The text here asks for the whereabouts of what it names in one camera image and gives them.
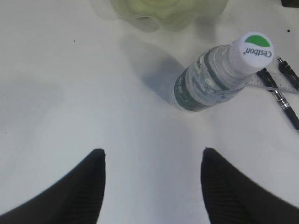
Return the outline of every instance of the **white bottle cap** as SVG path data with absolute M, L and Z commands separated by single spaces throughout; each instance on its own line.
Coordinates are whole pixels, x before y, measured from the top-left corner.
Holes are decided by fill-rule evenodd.
M 249 75 L 258 72 L 272 62 L 272 41 L 259 32 L 249 32 L 231 44 L 229 59 L 238 72 Z

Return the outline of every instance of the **table surface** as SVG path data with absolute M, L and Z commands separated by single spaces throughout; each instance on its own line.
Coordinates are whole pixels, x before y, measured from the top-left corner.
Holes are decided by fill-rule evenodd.
M 102 224 L 209 223 L 199 181 L 205 147 L 299 207 L 299 136 L 271 94 L 246 87 L 199 113 L 166 97 L 203 51 L 251 30 L 299 71 L 298 9 L 229 0 L 221 16 L 173 33 L 116 19 L 98 3 L 1 3 L 0 213 L 99 147 L 107 154 Z M 299 113 L 298 96 L 286 96 Z

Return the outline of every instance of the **ruler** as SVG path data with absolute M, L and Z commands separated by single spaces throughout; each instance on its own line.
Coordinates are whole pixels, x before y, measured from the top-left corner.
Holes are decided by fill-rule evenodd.
M 254 86 L 254 87 L 262 88 L 262 89 L 266 89 L 266 90 L 280 90 L 281 92 L 288 92 L 288 93 L 293 93 L 293 94 L 299 95 L 299 91 L 296 90 L 290 84 L 289 80 L 283 74 L 277 73 L 277 72 L 271 72 L 271 71 L 269 71 L 269 73 L 271 74 L 274 81 L 278 85 L 278 89 L 264 86 L 262 80 L 257 76 L 257 74 L 254 74 L 252 76 L 252 78 L 247 83 L 247 86 Z

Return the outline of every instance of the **green container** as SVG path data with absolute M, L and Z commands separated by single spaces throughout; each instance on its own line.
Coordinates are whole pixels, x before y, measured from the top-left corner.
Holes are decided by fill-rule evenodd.
M 228 0 L 111 0 L 120 17 L 150 17 L 162 28 L 181 30 L 198 16 L 219 15 Z

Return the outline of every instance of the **pen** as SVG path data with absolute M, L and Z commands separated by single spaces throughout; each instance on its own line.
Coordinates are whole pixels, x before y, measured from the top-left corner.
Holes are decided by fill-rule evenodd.
M 274 81 L 274 79 L 266 69 L 257 72 L 257 75 L 261 78 L 265 86 L 278 89 L 276 82 Z M 290 106 L 289 102 L 283 96 L 283 94 L 277 90 L 268 90 L 268 91 L 271 92 L 274 98 L 277 100 L 278 104 L 283 109 L 283 111 L 285 112 L 288 119 L 291 121 L 294 128 L 296 130 L 299 130 L 299 119 L 295 114 L 294 110 L 292 109 L 292 107 Z
M 296 90 L 299 90 L 299 77 L 296 75 L 296 73 L 290 67 L 288 62 L 282 60 L 280 57 L 277 60 L 278 60 L 279 71 L 282 74 L 284 74 L 285 77 L 287 77 L 287 79 L 290 81 L 290 83 Z

